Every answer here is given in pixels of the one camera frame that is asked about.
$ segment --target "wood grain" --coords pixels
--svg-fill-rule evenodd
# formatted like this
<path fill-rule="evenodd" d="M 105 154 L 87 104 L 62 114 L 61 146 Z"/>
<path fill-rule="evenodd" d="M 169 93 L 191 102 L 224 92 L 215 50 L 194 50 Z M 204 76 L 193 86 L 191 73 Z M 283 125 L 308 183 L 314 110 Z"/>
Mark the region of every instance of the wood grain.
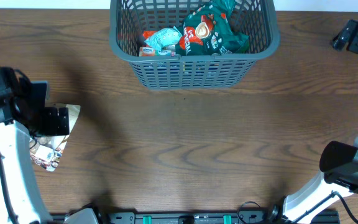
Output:
<path fill-rule="evenodd" d="M 149 91 L 111 52 L 109 11 L 0 9 L 0 65 L 82 106 L 58 169 L 34 166 L 48 209 L 232 210 L 297 191 L 329 141 L 358 135 L 358 56 L 329 46 L 358 13 L 277 15 L 280 47 L 234 88 Z"/>

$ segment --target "green snack bag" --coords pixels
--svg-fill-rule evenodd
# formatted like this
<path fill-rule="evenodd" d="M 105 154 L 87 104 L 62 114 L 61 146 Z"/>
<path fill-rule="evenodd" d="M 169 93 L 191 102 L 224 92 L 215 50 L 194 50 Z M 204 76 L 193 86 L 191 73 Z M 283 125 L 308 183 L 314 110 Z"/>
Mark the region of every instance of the green snack bag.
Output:
<path fill-rule="evenodd" d="M 248 35 L 234 34 L 227 21 L 235 3 L 235 0 L 212 0 L 186 16 L 180 28 L 183 37 L 176 44 L 177 54 L 240 54 L 248 50 Z"/>

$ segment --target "basket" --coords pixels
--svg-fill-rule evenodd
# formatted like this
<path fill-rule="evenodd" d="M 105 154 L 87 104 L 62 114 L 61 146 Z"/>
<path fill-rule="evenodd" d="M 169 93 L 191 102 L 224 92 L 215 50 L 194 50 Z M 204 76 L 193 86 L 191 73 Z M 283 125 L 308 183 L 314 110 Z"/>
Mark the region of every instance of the basket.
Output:
<path fill-rule="evenodd" d="M 280 42 L 273 0 L 235 1 L 229 22 L 234 32 L 249 36 L 246 54 L 138 57 L 143 31 L 181 26 L 190 12 L 209 0 L 111 0 L 111 49 L 130 63 L 149 89 L 231 87 L 257 60 L 272 55 Z"/>

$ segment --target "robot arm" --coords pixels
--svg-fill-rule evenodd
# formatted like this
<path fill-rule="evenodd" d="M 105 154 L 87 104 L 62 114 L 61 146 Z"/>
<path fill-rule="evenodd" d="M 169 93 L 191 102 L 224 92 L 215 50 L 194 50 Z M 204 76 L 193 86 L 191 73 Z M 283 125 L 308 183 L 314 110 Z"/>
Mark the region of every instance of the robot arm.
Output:
<path fill-rule="evenodd" d="M 15 220 L 9 218 L 0 180 L 0 223 L 46 223 L 52 220 L 40 196 L 29 156 L 29 131 L 23 124 L 0 123 L 0 154 L 7 196 Z"/>
<path fill-rule="evenodd" d="M 52 220 L 29 155 L 30 135 L 69 133 L 68 110 L 46 108 L 47 90 L 47 82 L 31 83 L 20 71 L 0 67 L 0 223 Z"/>
<path fill-rule="evenodd" d="M 339 199 L 333 192 L 342 197 L 358 194 L 358 137 L 354 146 L 336 141 L 326 146 L 320 172 L 284 199 L 282 217 L 295 223 L 310 223 L 314 216 Z"/>

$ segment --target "snack package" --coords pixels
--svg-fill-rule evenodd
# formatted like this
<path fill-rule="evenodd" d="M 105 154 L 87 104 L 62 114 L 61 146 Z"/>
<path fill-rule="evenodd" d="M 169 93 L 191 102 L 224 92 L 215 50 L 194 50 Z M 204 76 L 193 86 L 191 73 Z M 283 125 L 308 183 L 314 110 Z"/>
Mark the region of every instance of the snack package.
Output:
<path fill-rule="evenodd" d="M 68 125 L 71 133 L 81 107 L 64 104 L 55 104 L 54 106 L 68 108 Z M 69 135 L 31 139 L 29 143 L 31 159 L 47 171 L 53 172 L 59 165 L 68 137 Z"/>
<path fill-rule="evenodd" d="M 212 55 L 244 53 L 249 48 L 249 37 L 234 34 L 228 18 L 235 6 L 234 0 L 212 0 L 186 16 L 180 30 L 183 37 L 176 45 L 180 55 Z"/>
<path fill-rule="evenodd" d="M 147 56 L 163 56 L 163 55 L 171 55 L 174 56 L 175 53 L 171 50 L 155 50 L 151 47 L 140 47 L 139 56 L 147 57 Z"/>
<path fill-rule="evenodd" d="M 149 36 L 152 31 L 145 31 L 143 33 L 144 37 Z M 146 44 L 155 50 L 162 50 L 163 47 L 168 45 L 177 44 L 182 37 L 182 34 L 178 31 L 176 27 L 174 28 L 164 28 L 146 39 Z"/>

